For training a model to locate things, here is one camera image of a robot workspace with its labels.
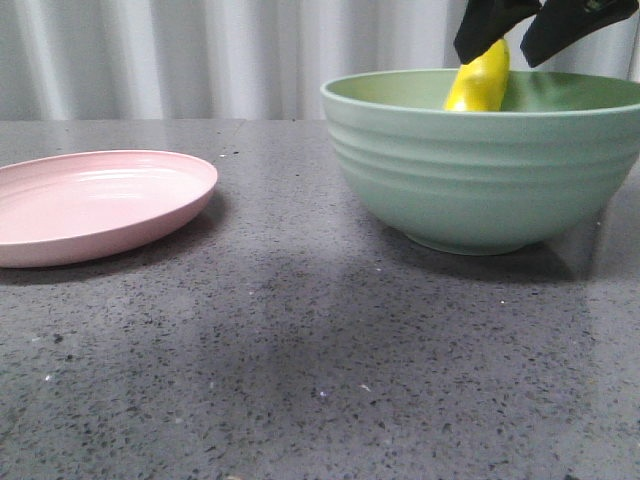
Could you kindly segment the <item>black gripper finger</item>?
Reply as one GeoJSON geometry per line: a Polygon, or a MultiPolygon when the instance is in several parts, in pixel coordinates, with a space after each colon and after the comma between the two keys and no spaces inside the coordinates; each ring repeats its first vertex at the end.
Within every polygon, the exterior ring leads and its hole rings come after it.
{"type": "Polygon", "coordinates": [[[525,32],[520,49],[529,67],[537,67],[583,37],[630,18],[637,0],[546,1],[525,32]]]}
{"type": "Polygon", "coordinates": [[[537,0],[470,0],[454,39],[463,65],[483,55],[522,20],[541,9],[537,0]]]}

